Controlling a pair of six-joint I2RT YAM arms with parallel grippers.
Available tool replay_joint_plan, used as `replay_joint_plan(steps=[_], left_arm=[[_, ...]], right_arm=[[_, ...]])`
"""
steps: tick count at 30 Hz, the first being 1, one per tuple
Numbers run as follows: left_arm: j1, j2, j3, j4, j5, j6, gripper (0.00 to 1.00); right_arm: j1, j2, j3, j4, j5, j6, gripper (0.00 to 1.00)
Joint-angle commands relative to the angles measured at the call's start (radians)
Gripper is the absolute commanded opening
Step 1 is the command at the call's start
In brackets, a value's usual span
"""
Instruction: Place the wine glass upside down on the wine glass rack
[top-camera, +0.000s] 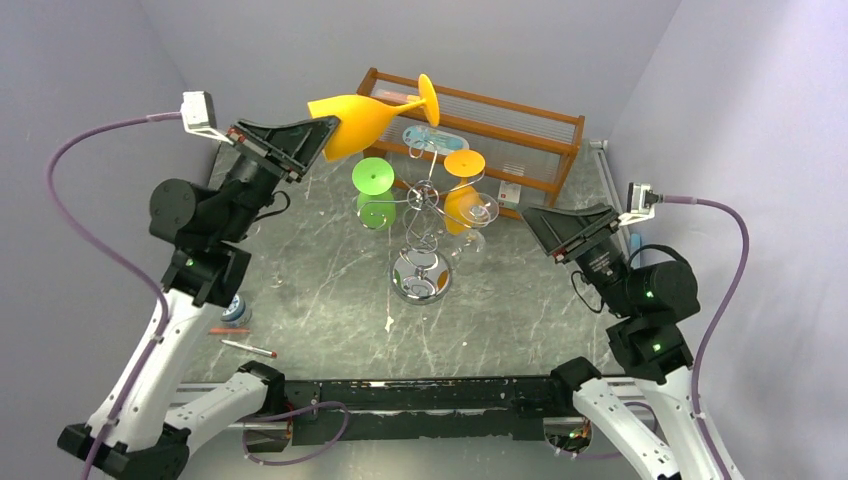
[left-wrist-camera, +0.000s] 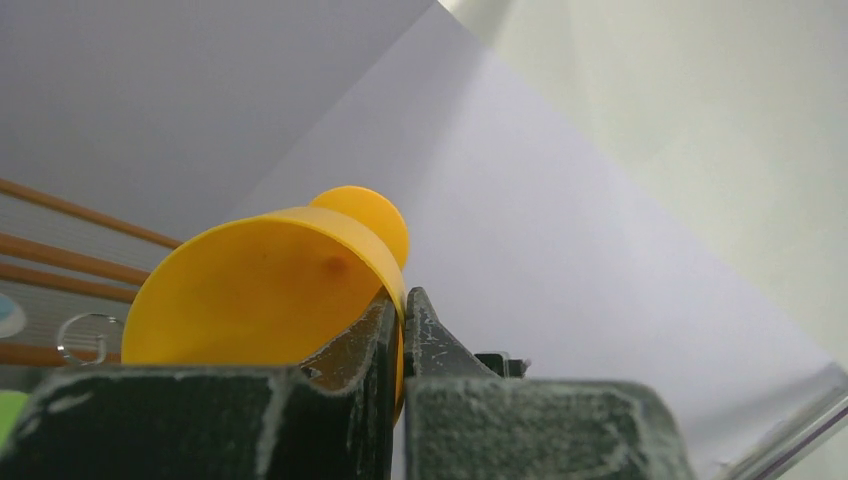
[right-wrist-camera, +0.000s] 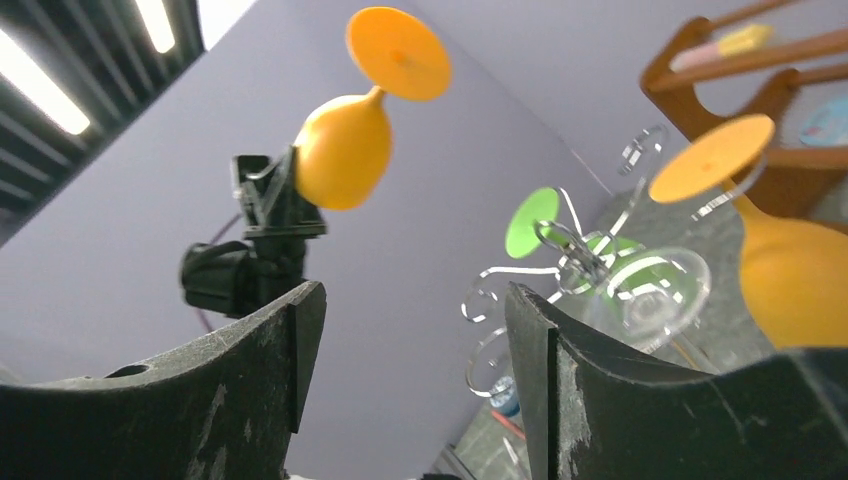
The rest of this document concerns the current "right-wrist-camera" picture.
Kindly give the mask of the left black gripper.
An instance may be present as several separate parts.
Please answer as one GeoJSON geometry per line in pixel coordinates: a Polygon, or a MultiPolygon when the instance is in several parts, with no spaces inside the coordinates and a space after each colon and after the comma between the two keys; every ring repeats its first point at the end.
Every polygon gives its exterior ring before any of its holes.
{"type": "Polygon", "coordinates": [[[295,188],[298,148],[278,158],[243,154],[232,159],[233,193],[247,223],[245,236],[312,239],[327,233],[320,209],[295,188]]]}

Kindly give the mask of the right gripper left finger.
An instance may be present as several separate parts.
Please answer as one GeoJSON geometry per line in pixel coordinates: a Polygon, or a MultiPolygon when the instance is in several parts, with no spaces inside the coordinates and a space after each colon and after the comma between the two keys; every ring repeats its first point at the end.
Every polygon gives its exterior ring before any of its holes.
{"type": "Polygon", "coordinates": [[[279,479],[327,308],[308,281],[104,378],[1,388],[5,479],[279,479]]]}

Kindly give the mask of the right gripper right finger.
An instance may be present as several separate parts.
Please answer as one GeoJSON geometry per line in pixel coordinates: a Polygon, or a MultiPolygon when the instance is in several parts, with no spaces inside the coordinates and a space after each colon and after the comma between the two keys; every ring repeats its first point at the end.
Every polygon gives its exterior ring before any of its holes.
{"type": "Polygon", "coordinates": [[[843,479],[847,353],[719,375],[637,351],[510,284],[505,320],[535,479],[843,479]]]}

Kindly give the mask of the orange plastic goblet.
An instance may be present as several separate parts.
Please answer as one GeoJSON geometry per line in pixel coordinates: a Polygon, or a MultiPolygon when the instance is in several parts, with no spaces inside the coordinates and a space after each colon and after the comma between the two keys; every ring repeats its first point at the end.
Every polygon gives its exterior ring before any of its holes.
{"type": "Polygon", "coordinates": [[[427,102],[443,95],[452,81],[440,38],[403,10],[370,6],[356,12],[347,24],[346,45],[372,88],[317,107],[294,141],[297,192],[318,207],[338,211],[364,204],[387,171],[393,130],[386,96],[427,102]]]}
{"type": "Polygon", "coordinates": [[[847,237],[808,220],[769,215],[746,190],[766,166],[776,131],[765,114],[748,114],[709,130],[665,165],[649,195],[677,203],[713,187],[723,194],[701,206],[702,219],[732,203],[744,227],[739,284],[755,323],[778,349],[847,344],[847,237]]]}

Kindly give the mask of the clear wine glass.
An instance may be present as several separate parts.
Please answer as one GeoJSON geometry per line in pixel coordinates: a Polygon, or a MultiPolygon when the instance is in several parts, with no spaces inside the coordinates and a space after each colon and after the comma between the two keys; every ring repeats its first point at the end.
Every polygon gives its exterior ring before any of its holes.
{"type": "Polygon", "coordinates": [[[710,294],[707,262],[682,247],[640,251],[625,257],[592,289],[578,319],[637,351],[674,347],[690,367],[718,368],[686,336],[699,324],[710,294]]]}

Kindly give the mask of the green plastic goblet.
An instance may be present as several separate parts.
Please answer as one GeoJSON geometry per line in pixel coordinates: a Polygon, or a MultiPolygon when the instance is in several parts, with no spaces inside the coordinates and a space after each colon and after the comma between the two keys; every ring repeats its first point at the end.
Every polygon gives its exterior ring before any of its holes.
{"type": "Polygon", "coordinates": [[[560,259],[553,273],[558,289],[565,294],[582,294],[625,258],[645,249],[643,244],[617,234],[626,219],[620,217],[610,230],[586,233],[568,192],[542,187],[513,213],[504,247],[513,259],[525,258],[541,247],[556,251],[560,259]]]}

